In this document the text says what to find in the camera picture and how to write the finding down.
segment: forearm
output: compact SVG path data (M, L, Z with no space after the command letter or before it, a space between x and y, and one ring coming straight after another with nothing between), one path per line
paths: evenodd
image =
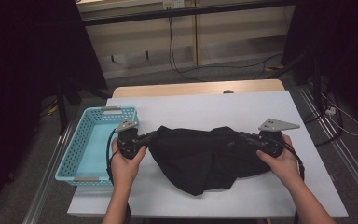
M324 210L322 205L303 181L295 181L286 187L289 189L293 201L295 202L301 223L336 223Z
M131 188L115 187L103 218L103 224L123 224L126 218L127 202Z

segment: blue plastic basket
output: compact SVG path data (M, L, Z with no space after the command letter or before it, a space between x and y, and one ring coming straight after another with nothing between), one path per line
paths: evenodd
M73 186L111 185L106 172L106 144L110 133L124 119L139 123L134 106L86 109L65 151L56 179Z

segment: crumpled black garment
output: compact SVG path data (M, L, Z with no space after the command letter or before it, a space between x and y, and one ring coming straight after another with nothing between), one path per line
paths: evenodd
M239 177L270 170L255 154L257 148L228 127L205 132L161 126L149 150L167 178L192 195L208 189L230 189Z

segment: metal bracket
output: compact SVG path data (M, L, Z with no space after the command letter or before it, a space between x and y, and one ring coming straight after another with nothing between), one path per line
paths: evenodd
M119 132L126 131L130 128L135 127L136 125L138 125L138 122L136 122L136 121L132 121L129 119L123 119L123 121L121 121L121 123L116 128L116 132L119 133Z
M258 130L268 132L278 132L283 130L297 129L300 128L298 124L289 123L277 119L267 119Z

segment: human hand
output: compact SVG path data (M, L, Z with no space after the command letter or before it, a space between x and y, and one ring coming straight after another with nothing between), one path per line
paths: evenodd
M115 184L115 188L125 188L130 189L138 174L139 164L146 154L146 147L143 146L139 150L138 154L132 159L126 159L118 149L117 138L112 143L113 153L116 155L112 158L111 162L111 170L113 183Z
M282 135L284 142L292 145L292 140L288 135ZM296 157L287 149L282 154L273 158L269 154L264 153L261 150L256 152L258 158L264 161L271 167L272 172L281 180L282 184L288 187L291 183L301 181L301 176L298 172Z

